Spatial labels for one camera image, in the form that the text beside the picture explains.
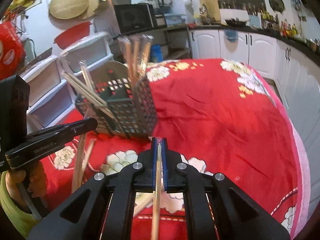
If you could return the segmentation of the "green sleeve forearm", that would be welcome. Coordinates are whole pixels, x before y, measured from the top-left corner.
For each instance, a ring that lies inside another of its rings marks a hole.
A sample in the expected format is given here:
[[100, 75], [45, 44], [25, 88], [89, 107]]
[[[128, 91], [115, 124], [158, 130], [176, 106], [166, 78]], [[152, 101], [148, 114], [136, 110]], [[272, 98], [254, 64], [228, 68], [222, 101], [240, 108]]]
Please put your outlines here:
[[11, 199], [6, 187], [6, 175], [7, 172], [3, 172], [1, 175], [1, 207], [14, 228], [24, 239], [27, 239], [29, 232], [37, 225], [38, 221], [31, 213], [19, 209]]

